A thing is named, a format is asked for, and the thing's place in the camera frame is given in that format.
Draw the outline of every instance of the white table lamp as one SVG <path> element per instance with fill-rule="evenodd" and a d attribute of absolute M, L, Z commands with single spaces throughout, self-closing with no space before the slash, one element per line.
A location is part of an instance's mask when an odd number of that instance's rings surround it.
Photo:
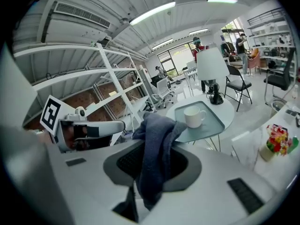
<path fill-rule="evenodd" d="M 216 47 L 197 53 L 197 67 L 200 81 L 218 79 L 229 75 L 221 52 Z"/>

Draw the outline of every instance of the black shirt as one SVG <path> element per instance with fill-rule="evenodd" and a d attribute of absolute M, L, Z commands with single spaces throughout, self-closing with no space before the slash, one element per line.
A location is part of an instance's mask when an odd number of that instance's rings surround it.
<path fill-rule="evenodd" d="M 235 46 L 236 46 L 236 51 L 238 54 L 241 54 L 241 53 L 245 53 L 245 47 L 244 47 L 244 44 L 242 44 L 241 46 L 239 46 L 239 43 L 242 41 L 242 39 L 238 38 L 236 40 L 236 43 L 235 43 Z"/>

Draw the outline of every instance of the white mug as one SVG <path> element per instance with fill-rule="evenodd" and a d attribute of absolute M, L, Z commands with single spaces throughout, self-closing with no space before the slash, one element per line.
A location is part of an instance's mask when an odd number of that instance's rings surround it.
<path fill-rule="evenodd" d="M 199 127 L 206 118 L 206 112 L 204 110 L 200 111 L 200 108 L 197 106 L 187 107 L 183 113 L 189 128 Z"/>

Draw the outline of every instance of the gray towel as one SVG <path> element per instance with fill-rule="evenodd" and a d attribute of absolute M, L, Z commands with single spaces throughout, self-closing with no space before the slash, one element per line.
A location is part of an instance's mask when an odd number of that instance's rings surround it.
<path fill-rule="evenodd" d="M 136 184 L 145 207 L 151 210 L 160 198 L 163 183 L 171 176 L 171 145 L 187 126 L 151 112 L 146 112 L 143 118 L 132 138 L 145 140 L 142 171 Z"/>

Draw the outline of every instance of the orange chair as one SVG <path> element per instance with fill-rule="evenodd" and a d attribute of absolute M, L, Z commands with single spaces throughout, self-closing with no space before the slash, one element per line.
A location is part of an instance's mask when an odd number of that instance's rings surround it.
<path fill-rule="evenodd" d="M 260 65 L 261 65 L 261 57 L 260 57 L 259 53 L 256 55 L 255 58 L 249 58 L 248 59 L 248 68 L 250 70 L 250 75 L 251 75 L 251 69 L 256 68 L 256 67 L 258 67 L 259 74 L 261 74 Z"/>

